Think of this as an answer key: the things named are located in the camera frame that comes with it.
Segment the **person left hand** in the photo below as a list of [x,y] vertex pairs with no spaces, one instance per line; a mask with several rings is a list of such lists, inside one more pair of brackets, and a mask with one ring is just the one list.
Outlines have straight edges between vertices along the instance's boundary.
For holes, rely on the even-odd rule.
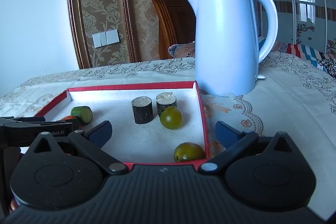
[[15,210],[17,210],[17,208],[18,208],[18,203],[16,202],[15,199],[13,199],[10,203],[10,210],[15,211]]

